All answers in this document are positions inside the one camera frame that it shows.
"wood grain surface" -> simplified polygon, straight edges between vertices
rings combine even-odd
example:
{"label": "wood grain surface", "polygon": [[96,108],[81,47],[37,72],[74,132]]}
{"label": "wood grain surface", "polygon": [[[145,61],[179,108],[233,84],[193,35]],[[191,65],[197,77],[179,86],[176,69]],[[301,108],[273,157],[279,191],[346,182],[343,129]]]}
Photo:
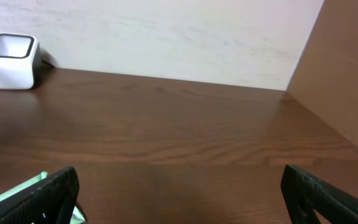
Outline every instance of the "wood grain surface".
{"label": "wood grain surface", "polygon": [[358,146],[358,0],[327,0],[288,92]]}
{"label": "wood grain surface", "polygon": [[0,193],[74,166],[90,223],[289,223],[280,178],[292,163],[358,196],[358,148],[285,92],[44,77],[0,90]]}

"white device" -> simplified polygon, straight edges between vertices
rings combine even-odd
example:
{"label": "white device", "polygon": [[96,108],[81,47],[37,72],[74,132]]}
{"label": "white device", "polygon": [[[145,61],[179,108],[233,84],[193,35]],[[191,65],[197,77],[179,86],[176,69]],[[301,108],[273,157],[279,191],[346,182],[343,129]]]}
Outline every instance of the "white device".
{"label": "white device", "polygon": [[26,90],[42,59],[38,40],[31,35],[0,34],[0,89]]}

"brown tabletop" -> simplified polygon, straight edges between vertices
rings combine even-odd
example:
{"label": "brown tabletop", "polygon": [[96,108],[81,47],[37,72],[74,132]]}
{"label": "brown tabletop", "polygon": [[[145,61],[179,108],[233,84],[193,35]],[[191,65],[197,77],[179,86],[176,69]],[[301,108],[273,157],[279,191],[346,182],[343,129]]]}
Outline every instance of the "brown tabletop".
{"label": "brown tabletop", "polygon": [[292,163],[358,197],[358,148],[282,91],[44,75],[0,90],[0,193],[74,166],[90,223],[289,223]]}

